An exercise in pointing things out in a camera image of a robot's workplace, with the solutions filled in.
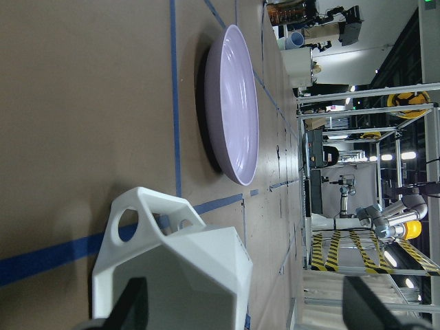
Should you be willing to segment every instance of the purple plate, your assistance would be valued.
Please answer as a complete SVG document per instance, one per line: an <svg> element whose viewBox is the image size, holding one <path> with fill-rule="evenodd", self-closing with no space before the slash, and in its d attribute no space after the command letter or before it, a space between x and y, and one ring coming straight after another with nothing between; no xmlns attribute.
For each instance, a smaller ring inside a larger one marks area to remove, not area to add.
<svg viewBox="0 0 440 330"><path fill-rule="evenodd" d="M248 47L235 25L209 51L205 104L212 149L222 171L247 186L254 179L259 154L259 110Z"/></svg>

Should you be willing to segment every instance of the white bucket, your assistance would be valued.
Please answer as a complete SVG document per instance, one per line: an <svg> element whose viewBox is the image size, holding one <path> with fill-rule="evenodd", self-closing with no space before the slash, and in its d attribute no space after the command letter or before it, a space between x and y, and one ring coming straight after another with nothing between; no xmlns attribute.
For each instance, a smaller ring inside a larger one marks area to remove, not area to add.
<svg viewBox="0 0 440 330"><path fill-rule="evenodd" d="M125 242L118 224L136 210ZM153 213L167 215L165 236ZM179 229L180 223L192 225ZM134 188L115 199L92 276L93 318L109 316L130 278L145 277L147 329L243 329L252 262L236 230L207 226L185 199Z"/></svg>
<svg viewBox="0 0 440 330"><path fill-rule="evenodd" d="M293 50L304 45L304 36L297 31L294 31L290 36L285 39L286 50Z"/></svg>

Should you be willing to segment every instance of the floor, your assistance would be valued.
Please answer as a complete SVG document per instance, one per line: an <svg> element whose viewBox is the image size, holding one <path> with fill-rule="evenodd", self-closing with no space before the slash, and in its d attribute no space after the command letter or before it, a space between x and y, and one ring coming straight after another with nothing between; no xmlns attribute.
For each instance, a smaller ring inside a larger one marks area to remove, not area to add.
<svg viewBox="0 0 440 330"><path fill-rule="evenodd" d="M251 329L285 329L303 292L298 129L261 2L3 4L0 329L71 329L90 317L111 202L136 186L189 200L206 223L234 226L254 263ZM204 56L233 23L258 97L249 186L214 169L196 98Z"/></svg>

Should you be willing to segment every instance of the gray robot arm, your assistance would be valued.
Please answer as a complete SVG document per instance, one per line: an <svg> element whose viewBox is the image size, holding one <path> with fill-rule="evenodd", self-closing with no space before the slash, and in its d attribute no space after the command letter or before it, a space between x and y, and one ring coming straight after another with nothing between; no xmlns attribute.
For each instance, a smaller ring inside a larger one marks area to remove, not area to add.
<svg viewBox="0 0 440 330"><path fill-rule="evenodd" d="M405 209L408 209L408 212L399 213ZM407 195L384 210L379 204L358 208L356 215L363 226L373 223L377 237L385 239L403 236L405 234L404 223L421 220L427 212L428 207L421 195Z"/></svg>

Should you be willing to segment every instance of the blue tape line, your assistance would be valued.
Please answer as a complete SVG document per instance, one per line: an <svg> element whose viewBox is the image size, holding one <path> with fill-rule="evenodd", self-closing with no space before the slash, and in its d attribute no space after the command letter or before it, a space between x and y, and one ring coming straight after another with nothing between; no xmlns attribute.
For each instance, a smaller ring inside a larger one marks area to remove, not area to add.
<svg viewBox="0 0 440 330"><path fill-rule="evenodd" d="M217 208L242 201L242 199L243 194L237 194L208 201L195 206L194 209L199 215L202 215ZM167 219L164 217L159 220L163 222L162 225L165 225ZM137 226L138 224L134 223L120 228L119 235L121 239L128 241L135 233ZM103 238L104 233L95 234L0 260L0 287L66 265L86 256L97 254Z"/></svg>
<svg viewBox="0 0 440 330"><path fill-rule="evenodd" d="M274 105L275 109L277 110L277 112L281 115L281 118L283 119L284 123L286 124L287 128L289 129L289 131L295 136L295 138L298 138L298 136L296 135L295 131L292 129L292 126L290 125L290 123L287 121L287 119L285 118L285 114L283 112L283 110L281 110L278 107L278 104L275 102L275 99L272 97L271 93L269 92L269 90L267 90L266 86L264 85L263 81L261 80L261 78L259 77L259 75L255 72L254 70L254 77L256 79L256 81L261 85L261 87L263 88L263 91L266 93L266 95L269 97L270 102Z"/></svg>
<svg viewBox="0 0 440 330"><path fill-rule="evenodd" d="M170 226L170 218L168 218L168 215L166 214L161 214L156 222L159 229L165 229Z"/></svg>
<svg viewBox="0 0 440 330"><path fill-rule="evenodd" d="M243 236L244 236L244 242L243 244L245 245L245 248L248 246L248 233L246 228L248 227L246 224L246 203L244 198L241 200L241 206L242 206L242 211L243 211Z"/></svg>
<svg viewBox="0 0 440 330"><path fill-rule="evenodd" d="M0 260L0 286L98 253L104 234L96 234L42 250Z"/></svg>
<svg viewBox="0 0 440 330"><path fill-rule="evenodd" d="M182 196L182 173L180 168L180 132L179 132L179 83L177 82L176 50L176 7L175 0L170 0L171 22L171 75L173 79L173 125L174 125L174 159L176 176L176 196Z"/></svg>
<svg viewBox="0 0 440 330"><path fill-rule="evenodd" d="M245 329L250 330L250 315L248 313L246 313Z"/></svg>
<svg viewBox="0 0 440 330"><path fill-rule="evenodd" d="M298 181L300 181L300 180L295 179L295 180L291 180L291 181L280 182L279 184L271 184L269 186L269 191L272 191L272 189L275 189L275 188L280 188L281 186L285 186L286 184L292 184L292 183L298 182Z"/></svg>
<svg viewBox="0 0 440 330"><path fill-rule="evenodd" d="M217 22L219 22L220 26L224 29L226 28L225 22L223 22L223 19L221 19L219 13L215 10L214 6L212 5L211 1L205 0L206 5L210 9L211 13L214 15Z"/></svg>
<svg viewBox="0 0 440 330"><path fill-rule="evenodd" d="M224 206L236 203L238 201L241 201L242 199L243 194L237 194L225 198L215 199L214 201L207 201L206 203L194 206L194 209L197 213L199 213L199 215L202 215L203 213L207 213L217 208L222 208Z"/></svg>

